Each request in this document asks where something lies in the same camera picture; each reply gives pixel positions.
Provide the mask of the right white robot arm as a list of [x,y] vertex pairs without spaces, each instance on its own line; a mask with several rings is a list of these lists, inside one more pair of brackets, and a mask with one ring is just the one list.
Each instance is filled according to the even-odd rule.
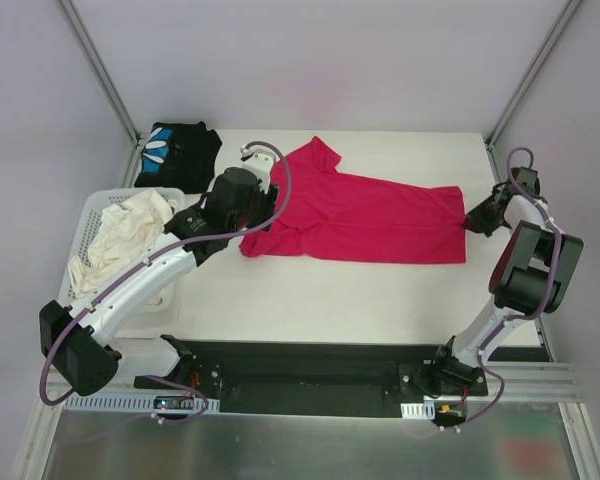
[[516,328],[555,312],[584,249],[582,239],[564,233],[550,217],[538,173],[530,167],[513,168],[466,215],[463,227],[487,237],[506,227],[511,236],[489,280],[491,299],[436,353],[430,366],[436,396],[477,388],[486,361]]

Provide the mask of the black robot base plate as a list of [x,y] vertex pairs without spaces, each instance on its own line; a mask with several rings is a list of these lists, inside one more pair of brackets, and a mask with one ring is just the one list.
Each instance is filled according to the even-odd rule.
[[480,368],[444,346],[176,340],[194,386],[223,413],[397,418],[426,395],[484,397]]

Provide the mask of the pink t shirt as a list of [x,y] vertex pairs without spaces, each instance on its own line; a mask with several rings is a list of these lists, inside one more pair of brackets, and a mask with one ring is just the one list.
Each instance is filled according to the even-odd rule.
[[340,155],[318,137],[286,159],[289,165],[276,165],[272,180],[289,204],[269,231],[243,238],[243,256],[465,263],[465,210],[459,187],[424,188],[340,173]]

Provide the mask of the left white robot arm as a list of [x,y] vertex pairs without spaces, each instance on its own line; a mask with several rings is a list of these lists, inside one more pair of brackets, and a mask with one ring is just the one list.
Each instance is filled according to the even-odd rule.
[[68,392],[90,396],[118,377],[145,378],[171,389],[189,388],[192,353],[170,334],[121,338],[124,324],[160,290],[224,250],[231,239],[268,230],[286,209],[292,186],[267,183],[245,167],[230,167],[192,206],[178,211],[140,255],[69,306],[55,300],[39,313],[45,363],[39,382],[47,394],[49,371]]

